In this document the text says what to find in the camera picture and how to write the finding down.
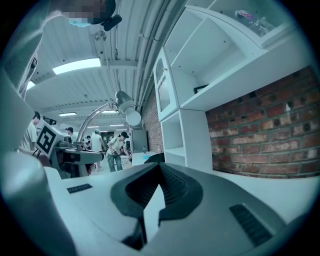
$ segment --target ceiling light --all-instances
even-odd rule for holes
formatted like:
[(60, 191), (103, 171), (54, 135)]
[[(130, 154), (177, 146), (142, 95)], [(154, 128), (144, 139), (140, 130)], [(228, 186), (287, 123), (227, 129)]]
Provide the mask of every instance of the ceiling light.
[(34, 87), (36, 84), (32, 81), (28, 82), (28, 85), (26, 86), (26, 89), (29, 90), (31, 87)]
[(105, 110), (102, 112), (102, 114), (108, 114), (108, 113), (117, 113), (117, 112), (114, 110)]
[(69, 113), (61, 113), (59, 114), (60, 117), (67, 117), (67, 116), (75, 116), (76, 112), (69, 112)]
[(100, 59), (99, 58), (90, 58), (90, 59), (84, 59), (79, 60), (75, 62), (71, 62), (68, 64), (64, 64), (61, 66), (57, 66), (53, 68), (53, 72), (56, 75), (73, 71), (73, 70), (79, 70), (79, 69), (86, 69), (86, 68), (93, 68), (93, 67), (101, 67)]

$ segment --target vent slot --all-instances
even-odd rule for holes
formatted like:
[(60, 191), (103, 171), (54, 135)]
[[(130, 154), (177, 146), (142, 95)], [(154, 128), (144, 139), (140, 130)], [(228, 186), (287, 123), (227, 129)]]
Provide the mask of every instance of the vent slot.
[(272, 237), (270, 232), (243, 204), (234, 205), (229, 209), (255, 247), (262, 245)]
[(72, 194), (72, 193), (80, 192), (80, 191), (87, 190), (90, 188), (92, 188), (92, 186), (87, 183), (87, 184), (83, 184), (80, 186), (69, 187), (69, 188), (67, 188), (67, 190), (70, 194)]

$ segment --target cabinet door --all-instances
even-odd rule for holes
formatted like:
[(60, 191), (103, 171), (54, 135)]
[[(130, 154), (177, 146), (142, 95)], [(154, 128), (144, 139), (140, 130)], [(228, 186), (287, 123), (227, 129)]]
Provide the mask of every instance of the cabinet door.
[(153, 68), (156, 105), (159, 120), (163, 120), (179, 108), (176, 88), (164, 48), (161, 48)]

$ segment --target object on shelf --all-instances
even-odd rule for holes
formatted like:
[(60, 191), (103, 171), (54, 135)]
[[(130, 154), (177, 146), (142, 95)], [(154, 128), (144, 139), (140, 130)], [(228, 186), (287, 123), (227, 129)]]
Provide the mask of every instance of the object on shelf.
[(208, 85), (209, 84), (194, 88), (193, 89), (194, 90), (194, 94), (197, 94), (198, 92), (200, 92), (203, 88), (207, 87)]

